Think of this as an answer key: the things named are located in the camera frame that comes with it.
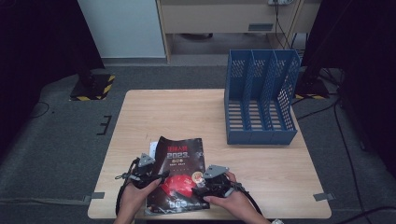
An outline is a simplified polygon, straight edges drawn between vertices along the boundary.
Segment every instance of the magazine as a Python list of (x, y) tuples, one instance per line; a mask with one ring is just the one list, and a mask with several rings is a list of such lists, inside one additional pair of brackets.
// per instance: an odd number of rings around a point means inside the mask
[(164, 215), (209, 209), (209, 203), (192, 193), (204, 184), (204, 150), (201, 138), (169, 140), (161, 136), (155, 148), (154, 175), (170, 171), (164, 183), (147, 198), (146, 215)]

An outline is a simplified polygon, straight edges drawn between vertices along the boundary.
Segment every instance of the wall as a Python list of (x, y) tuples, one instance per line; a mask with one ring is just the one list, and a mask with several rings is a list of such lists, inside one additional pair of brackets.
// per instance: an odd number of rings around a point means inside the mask
[(78, 0), (102, 58), (164, 58), (155, 0)]

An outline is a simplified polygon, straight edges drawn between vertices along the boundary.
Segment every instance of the gray floor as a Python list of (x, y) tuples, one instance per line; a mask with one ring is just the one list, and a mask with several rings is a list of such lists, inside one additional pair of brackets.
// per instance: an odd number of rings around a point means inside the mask
[[(125, 93), (131, 89), (223, 88), (229, 49), (238, 46), (254, 49), (258, 44), (258, 48), (268, 48), (265, 42), (260, 46), (262, 36), (258, 39), (248, 36), (242, 46), (237, 45), (241, 42), (239, 37), (214, 34), (212, 39), (194, 40), (179, 36), (170, 63), (151, 60), (107, 63), (107, 71), (116, 79), (109, 95), (102, 101), (69, 101), (77, 76), (45, 87), (32, 118), (17, 136), (11, 153), (0, 167), (0, 198), (9, 200), (0, 204), (0, 223), (112, 223), (111, 220), (89, 219), (88, 205), (11, 202), (23, 198), (75, 203), (91, 195)], [(231, 41), (229, 49), (214, 43), (225, 40)], [(335, 92), (332, 84), (325, 83), (330, 92)], [(323, 100), (306, 99), (293, 105), (293, 110), (296, 117), (301, 118), (333, 104), (336, 99), (336, 95)], [(375, 152), (361, 150), (360, 140), (345, 111), (339, 106), (335, 111), (346, 139), (364, 208), (396, 206), (395, 178), (386, 171)], [(105, 116), (112, 117), (110, 125), (105, 135), (98, 135), (104, 130), (101, 123), (107, 121)], [(332, 209), (329, 219), (289, 219), (284, 222), (330, 224), (360, 214), (351, 164), (333, 107), (300, 119), (299, 125), (322, 187), (325, 192), (332, 193), (335, 200), (329, 201)], [(396, 213), (394, 210), (379, 211), (368, 217), (371, 223), (395, 223)], [(349, 223), (370, 222), (359, 218)]]

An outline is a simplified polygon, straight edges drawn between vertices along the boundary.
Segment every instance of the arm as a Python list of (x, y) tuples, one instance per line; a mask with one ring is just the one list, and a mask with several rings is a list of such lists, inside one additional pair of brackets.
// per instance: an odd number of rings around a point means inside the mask
[(120, 211), (114, 224), (131, 224), (145, 199), (160, 183), (160, 179), (154, 180), (143, 189), (137, 189), (132, 183), (128, 184), (122, 193)]
[[(230, 181), (236, 182), (233, 173), (227, 172), (226, 175), (229, 177)], [(227, 198), (206, 196), (204, 200), (225, 208), (233, 216), (247, 224), (271, 224), (270, 221), (256, 211), (248, 198), (240, 191), (233, 191)]]

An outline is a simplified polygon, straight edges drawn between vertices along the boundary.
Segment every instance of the wooden table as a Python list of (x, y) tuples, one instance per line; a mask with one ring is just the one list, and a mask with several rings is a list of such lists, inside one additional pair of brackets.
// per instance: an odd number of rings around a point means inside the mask
[[(224, 90), (128, 91), (95, 188), (105, 196), (92, 199), (88, 216), (116, 217), (123, 180), (114, 177), (126, 172), (142, 152), (149, 153), (150, 142), (164, 136), (172, 140), (201, 137), (206, 167), (230, 167), (268, 218), (330, 217), (328, 202), (317, 202), (313, 196), (323, 189), (294, 114), (299, 132), (288, 146), (229, 146), (223, 102)], [(142, 208), (136, 218), (233, 219), (214, 205), (209, 210), (156, 217), (145, 216)]]

